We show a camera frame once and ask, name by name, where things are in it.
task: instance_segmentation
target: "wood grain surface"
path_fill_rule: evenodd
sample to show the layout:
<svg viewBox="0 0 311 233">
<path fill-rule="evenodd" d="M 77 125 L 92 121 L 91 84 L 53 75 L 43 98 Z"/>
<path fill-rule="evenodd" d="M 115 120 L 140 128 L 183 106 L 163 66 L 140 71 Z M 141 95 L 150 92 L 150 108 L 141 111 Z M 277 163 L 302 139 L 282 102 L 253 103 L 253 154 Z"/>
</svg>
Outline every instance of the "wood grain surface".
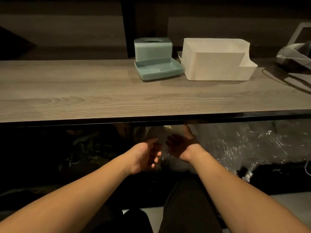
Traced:
<svg viewBox="0 0 311 233">
<path fill-rule="evenodd" d="M 311 109 L 257 68 L 246 82 L 143 82 L 134 60 L 2 61 L 0 122 Z"/>
</svg>

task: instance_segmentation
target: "plastic tray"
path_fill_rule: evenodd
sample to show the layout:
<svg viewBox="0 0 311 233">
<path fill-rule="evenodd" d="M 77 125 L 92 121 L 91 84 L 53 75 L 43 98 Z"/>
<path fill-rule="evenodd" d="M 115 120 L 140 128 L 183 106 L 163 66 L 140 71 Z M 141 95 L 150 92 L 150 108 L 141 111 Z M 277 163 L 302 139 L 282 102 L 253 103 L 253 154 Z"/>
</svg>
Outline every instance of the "plastic tray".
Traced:
<svg viewBox="0 0 311 233">
<path fill-rule="evenodd" d="M 173 77 L 184 71 L 181 64 L 173 58 L 136 61 L 135 67 L 143 81 Z"/>
</svg>

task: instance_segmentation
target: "light blue tissue box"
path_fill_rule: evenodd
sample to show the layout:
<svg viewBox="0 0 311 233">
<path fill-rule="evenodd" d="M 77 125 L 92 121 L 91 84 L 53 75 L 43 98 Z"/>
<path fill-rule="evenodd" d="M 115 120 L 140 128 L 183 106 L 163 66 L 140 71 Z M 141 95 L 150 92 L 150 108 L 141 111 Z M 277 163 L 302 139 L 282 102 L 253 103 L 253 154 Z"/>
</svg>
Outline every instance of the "light blue tissue box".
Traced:
<svg viewBox="0 0 311 233">
<path fill-rule="evenodd" d="M 141 38 L 134 40 L 136 61 L 171 58 L 173 44 L 168 38 Z"/>
</svg>

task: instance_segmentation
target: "clear plastic wrap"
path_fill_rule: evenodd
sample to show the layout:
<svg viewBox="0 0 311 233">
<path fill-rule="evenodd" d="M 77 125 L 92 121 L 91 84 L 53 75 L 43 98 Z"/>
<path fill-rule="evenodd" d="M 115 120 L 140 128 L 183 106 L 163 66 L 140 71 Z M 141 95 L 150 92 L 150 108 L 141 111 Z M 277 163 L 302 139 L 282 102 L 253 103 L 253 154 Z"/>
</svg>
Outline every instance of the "clear plastic wrap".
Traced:
<svg viewBox="0 0 311 233">
<path fill-rule="evenodd" d="M 229 171 L 247 168 L 247 181 L 258 165 L 311 159 L 310 119 L 197 124 L 190 129 L 202 147 Z M 136 128 L 134 138 L 140 142 L 158 136 L 164 144 L 172 133 L 181 133 L 180 125 Z M 173 170 L 192 170 L 189 164 L 170 156 L 166 146 L 162 153 Z"/>
</svg>

